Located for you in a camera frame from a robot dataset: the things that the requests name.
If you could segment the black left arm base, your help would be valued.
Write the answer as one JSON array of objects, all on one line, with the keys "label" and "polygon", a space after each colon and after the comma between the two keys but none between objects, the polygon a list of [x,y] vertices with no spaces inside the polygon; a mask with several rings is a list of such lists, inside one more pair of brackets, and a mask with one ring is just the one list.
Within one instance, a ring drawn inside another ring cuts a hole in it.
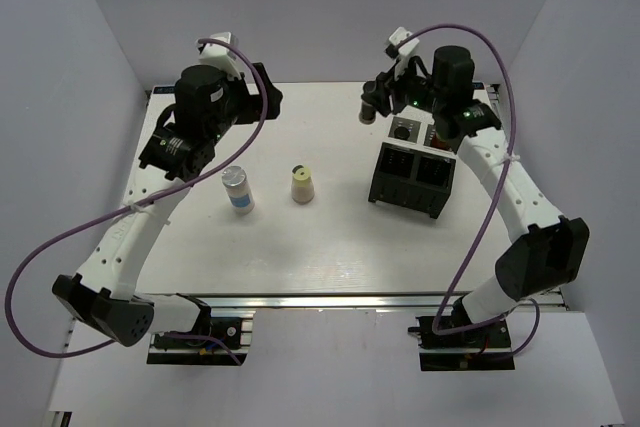
[{"label": "black left arm base", "polygon": [[189,331],[151,336],[148,365],[240,367],[245,362],[255,311],[224,306],[215,298],[199,302],[206,305],[204,314]]}]

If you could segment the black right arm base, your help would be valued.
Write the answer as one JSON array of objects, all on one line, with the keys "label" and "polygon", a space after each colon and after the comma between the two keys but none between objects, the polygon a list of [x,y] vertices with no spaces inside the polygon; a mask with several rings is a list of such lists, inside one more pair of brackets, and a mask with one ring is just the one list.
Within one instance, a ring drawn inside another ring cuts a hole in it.
[{"label": "black right arm base", "polygon": [[515,369],[511,337],[505,321],[458,334],[438,336],[434,316],[421,316],[407,328],[418,343],[423,372],[511,371]]}]

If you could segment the cream-lidded seasoning shaker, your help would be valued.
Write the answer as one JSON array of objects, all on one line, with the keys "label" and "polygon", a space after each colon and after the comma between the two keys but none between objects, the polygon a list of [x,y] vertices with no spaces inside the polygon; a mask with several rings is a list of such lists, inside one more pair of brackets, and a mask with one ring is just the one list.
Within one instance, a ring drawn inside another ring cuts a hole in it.
[{"label": "cream-lidded seasoning shaker", "polygon": [[292,169],[291,197],[298,204],[307,204],[315,196],[311,170],[302,164]]}]

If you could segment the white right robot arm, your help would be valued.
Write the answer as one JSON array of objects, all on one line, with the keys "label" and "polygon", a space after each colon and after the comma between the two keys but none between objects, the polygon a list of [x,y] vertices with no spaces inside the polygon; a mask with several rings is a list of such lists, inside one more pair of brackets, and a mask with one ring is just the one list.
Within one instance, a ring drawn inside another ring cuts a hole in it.
[{"label": "white right robot arm", "polygon": [[438,315],[432,323],[434,334],[453,335],[472,346],[521,301],[577,277],[589,228],[545,197],[513,154],[498,115],[475,98],[475,64],[468,49],[438,48],[432,69],[413,48],[390,45],[386,53],[394,64],[364,84],[360,121],[371,124],[377,116],[407,107],[430,113],[436,136],[490,195],[487,214],[500,215],[511,242],[496,261],[494,275],[458,298],[448,317]]}]

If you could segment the yellow-capped red sauce bottle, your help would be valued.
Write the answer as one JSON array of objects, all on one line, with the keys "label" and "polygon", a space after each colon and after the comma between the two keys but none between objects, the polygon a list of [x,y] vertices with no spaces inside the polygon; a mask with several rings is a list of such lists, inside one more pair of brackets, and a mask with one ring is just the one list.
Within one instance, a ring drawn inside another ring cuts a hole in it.
[{"label": "yellow-capped red sauce bottle", "polygon": [[442,140],[437,134],[432,137],[431,146],[444,151],[451,150],[449,144],[445,140]]}]

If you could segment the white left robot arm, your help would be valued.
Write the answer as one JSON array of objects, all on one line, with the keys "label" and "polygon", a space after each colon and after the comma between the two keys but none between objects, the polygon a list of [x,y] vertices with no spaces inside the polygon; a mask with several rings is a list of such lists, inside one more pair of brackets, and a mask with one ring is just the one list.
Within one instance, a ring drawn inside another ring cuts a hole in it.
[{"label": "white left robot arm", "polygon": [[59,276],[55,297],[80,322],[129,347],[147,333],[177,332],[199,346],[211,334],[211,309],[183,294],[137,291],[142,267],[169,217],[213,161],[215,146],[234,125],[280,113],[282,93],[264,66],[254,66],[266,95],[249,93],[244,79],[231,79],[209,65],[186,68],[143,147],[123,204],[127,213],[109,226],[89,258],[72,275]]}]

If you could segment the black-capped spice bottle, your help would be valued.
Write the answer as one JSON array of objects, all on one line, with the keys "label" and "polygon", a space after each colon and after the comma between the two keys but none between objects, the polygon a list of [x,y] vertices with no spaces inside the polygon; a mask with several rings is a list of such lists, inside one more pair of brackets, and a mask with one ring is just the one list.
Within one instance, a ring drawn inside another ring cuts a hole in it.
[{"label": "black-capped spice bottle", "polygon": [[411,136],[411,131],[404,126],[398,126],[394,129],[393,137],[397,140],[407,141]]},{"label": "black-capped spice bottle", "polygon": [[377,104],[369,98],[361,98],[359,121],[364,125],[371,125],[377,117]]}]

